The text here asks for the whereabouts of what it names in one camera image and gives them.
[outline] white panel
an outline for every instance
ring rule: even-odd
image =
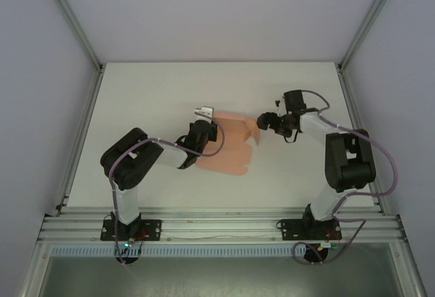
[[[388,0],[349,68],[370,134],[399,168],[402,216],[428,296],[435,296],[435,0]],[[377,159],[385,187],[391,171]]]
[[[103,62],[338,62],[374,0],[68,1]]]
[[[187,134],[196,107],[232,111],[254,119],[274,111],[275,100],[291,89],[324,94],[332,109],[326,116],[349,125],[343,93],[333,63],[120,63],[107,64],[69,207],[110,207],[111,188],[99,160],[134,127],[151,137],[175,141]],[[315,96],[310,107],[322,107]],[[273,130],[261,131],[243,176],[179,170],[155,164],[139,185],[139,206],[164,209],[264,209],[305,207],[326,182],[325,149],[300,134],[286,144]],[[369,197],[347,206],[371,207]]]
[[[54,209],[94,69],[54,0],[0,0],[0,296]]]

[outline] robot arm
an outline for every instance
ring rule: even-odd
[[[264,113],[257,124],[260,129],[273,129],[288,138],[298,133],[309,135],[325,147],[326,183],[319,196],[308,204],[301,220],[286,220],[283,238],[286,240],[325,240],[327,232],[341,237],[334,210],[342,197],[362,189],[375,180],[376,170],[370,144],[350,133],[344,133],[323,122],[318,110],[307,108],[302,91],[284,93],[283,101],[275,101],[277,113]],[[364,136],[368,133],[356,130]]]
[[[213,117],[213,109],[202,107],[195,113]],[[121,159],[113,173],[115,183],[116,201],[118,204],[118,227],[121,240],[130,240],[137,237],[141,230],[141,214],[137,204],[138,185],[154,164],[163,164],[178,169],[187,169],[196,162],[197,154],[201,154],[209,141],[216,141],[217,127],[209,118],[197,116],[196,121],[190,124],[187,135],[180,137],[176,144],[181,147],[149,141]],[[106,176],[114,162],[128,149],[148,136],[140,128],[134,128],[121,140],[109,148],[101,157],[101,166]],[[115,222],[114,212],[111,221]]]

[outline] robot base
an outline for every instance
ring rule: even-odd
[[[340,223],[335,220],[316,221],[310,205],[305,209],[302,219],[282,219],[277,222],[283,241],[330,241],[340,240]]]
[[[140,216],[129,225],[118,222],[118,240],[159,241],[162,231],[161,220],[143,220]],[[100,240],[115,241],[114,217],[103,221]]]

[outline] white wall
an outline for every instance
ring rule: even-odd
[[[388,0],[348,69],[373,137],[391,150],[400,178],[391,197],[429,296],[435,296],[435,0]],[[385,186],[391,179],[379,159]]]
[[[94,69],[54,0],[0,0],[0,296],[54,207]]]
[[[68,0],[104,63],[340,61],[374,0]]]

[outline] cable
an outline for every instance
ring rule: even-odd
[[[104,220],[106,220],[107,217],[109,217],[109,216],[110,216],[110,213],[104,217],[104,219],[103,219],[103,223],[104,223]]]
[[[338,212],[338,210],[340,209],[340,207],[343,205],[343,203],[350,197],[350,196],[371,196],[371,197],[382,197],[382,196],[387,196],[390,195],[394,192],[394,190],[397,187],[397,183],[398,183],[398,170],[397,170],[397,165],[396,162],[394,161],[394,158],[392,157],[392,155],[381,145],[379,144],[377,141],[375,141],[374,139],[371,139],[370,137],[367,137],[359,132],[354,131],[353,129],[350,128],[346,128],[344,126],[335,124],[333,122],[331,122],[330,120],[324,118],[321,113],[325,110],[328,110],[331,108],[331,104],[329,104],[328,100],[326,100],[320,93],[317,93],[315,91],[311,91],[311,90],[301,90],[302,92],[306,92],[306,93],[310,93],[310,94],[314,94],[317,97],[319,97],[325,104],[326,107],[321,108],[317,111],[317,114],[319,116],[319,119],[324,122],[325,124],[333,127],[333,128],[337,128],[339,130],[348,132],[352,135],[355,135],[356,137],[359,137],[367,142],[369,142],[371,145],[374,145],[378,150],[380,150],[388,159],[391,168],[393,170],[393,183],[391,184],[391,187],[383,193],[364,193],[364,192],[351,192],[348,193],[346,195],[344,195],[336,204],[336,206],[333,208],[332,210],[332,214],[334,215],[334,219],[339,221],[339,222],[346,222],[346,223],[351,223],[351,222],[361,222],[360,226],[358,227],[358,229],[355,231],[355,233],[353,234],[353,236],[345,243],[344,247],[330,260],[326,260],[326,261],[321,261],[320,263],[306,263],[303,261],[300,261],[296,256],[295,256],[295,251],[296,248],[299,245],[306,245],[309,249],[312,249],[315,254],[317,255],[317,257],[321,260],[321,257],[319,255],[319,253],[317,252],[316,248],[314,248],[314,246],[305,243],[305,242],[297,242],[296,244],[294,244],[293,248],[292,248],[292,256],[293,259],[295,261],[297,261],[297,263],[299,264],[303,264],[303,265],[322,265],[322,264],[328,264],[331,263],[337,259],[339,259],[346,251],[347,249],[349,249],[350,245],[352,244],[352,242],[355,240],[355,238],[357,237],[357,235],[360,233],[362,227],[364,227],[364,225],[367,222],[367,219],[339,219],[336,214]]]
[[[298,134],[299,134],[299,130],[296,129],[296,134],[294,135],[293,141],[288,141],[287,137],[285,137],[285,136],[284,136],[284,141],[287,144],[292,144],[292,143],[296,142],[296,139],[298,138]]]
[[[335,236],[336,240],[338,241],[338,244],[340,244],[341,239],[335,232],[330,232],[329,230],[327,230],[326,235],[328,236],[328,242],[332,240],[331,236]]]
[[[159,142],[161,144],[170,145],[170,146],[176,147],[177,149],[183,150],[185,152],[189,152],[189,153],[195,154],[196,156],[215,156],[216,154],[218,154],[222,150],[222,148],[224,147],[224,144],[225,144],[225,132],[224,132],[224,128],[222,127],[222,125],[215,118],[209,117],[207,115],[203,115],[203,114],[198,113],[198,112],[195,112],[195,115],[207,118],[207,119],[215,122],[217,127],[220,129],[220,131],[222,133],[222,142],[221,142],[219,148],[216,151],[214,151],[213,153],[203,154],[203,153],[199,153],[199,152],[196,152],[196,151],[192,151],[192,150],[186,149],[185,147],[182,147],[182,146],[180,146],[180,145],[178,145],[176,143],[165,141],[163,139],[147,138],[147,139],[144,139],[143,141],[140,141],[140,142],[134,144],[134,146],[130,147],[123,154],[121,154],[120,157],[118,159],[116,159],[116,161],[112,164],[112,166],[111,166],[111,168],[109,170],[108,178],[109,178],[109,183],[110,183],[110,186],[111,186],[112,198],[114,200],[115,248],[116,248],[116,252],[119,255],[119,259],[121,261],[121,264],[125,264],[125,261],[122,258],[122,253],[121,253],[121,250],[120,250],[119,238],[118,238],[119,211],[118,211],[118,201],[117,201],[117,198],[116,198],[116,186],[115,186],[115,182],[114,182],[114,171],[115,171],[115,168],[119,165],[119,163],[122,161],[122,159],[124,159],[126,156],[128,156],[129,153],[131,153],[132,151],[134,151],[138,147],[140,147],[140,146],[142,146],[142,145],[144,145],[146,143],[149,143],[149,142]]]
[[[142,255],[142,245],[143,245],[144,240],[141,241],[141,244],[139,246],[139,251],[137,251],[137,255],[140,256]]]
[[[144,241],[145,240],[145,236],[147,235],[145,229],[141,228],[141,232],[142,232],[142,237],[135,238],[135,241]]]
[[[174,237],[169,236],[167,234],[161,234],[162,237],[167,237],[170,239],[180,239],[184,241],[200,241],[203,239],[215,239],[215,238],[262,238],[266,236],[265,234],[262,234],[261,236],[232,236],[230,234],[219,234],[217,236],[209,236],[209,237],[199,237],[199,238],[183,238],[183,237]]]

